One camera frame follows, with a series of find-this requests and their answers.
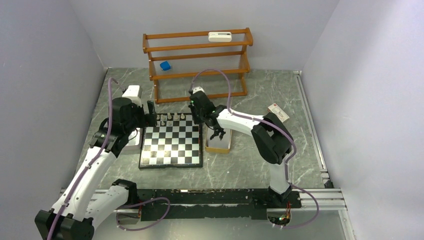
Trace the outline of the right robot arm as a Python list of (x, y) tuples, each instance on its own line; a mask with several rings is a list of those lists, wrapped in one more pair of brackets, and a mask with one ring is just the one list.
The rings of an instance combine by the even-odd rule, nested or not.
[(213, 131), (209, 137), (211, 141), (216, 137), (222, 140), (228, 130), (253, 138), (260, 156), (269, 166), (270, 202), (275, 207), (287, 203), (292, 191), (287, 163), (294, 155), (294, 141), (280, 119), (272, 112), (260, 116), (237, 112), (224, 105), (216, 106), (201, 87), (190, 90), (189, 94), (193, 119)]

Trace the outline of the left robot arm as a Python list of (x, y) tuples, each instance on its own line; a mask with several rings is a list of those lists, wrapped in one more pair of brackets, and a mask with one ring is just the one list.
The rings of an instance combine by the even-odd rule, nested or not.
[(86, 158), (64, 193), (50, 210), (40, 210), (35, 225), (44, 240), (91, 240), (97, 227), (117, 208), (140, 203), (136, 183), (117, 179), (105, 194), (92, 197), (129, 137), (136, 129), (155, 127), (157, 113), (152, 100), (148, 113), (136, 97), (117, 97), (109, 102), (104, 119), (90, 141)]

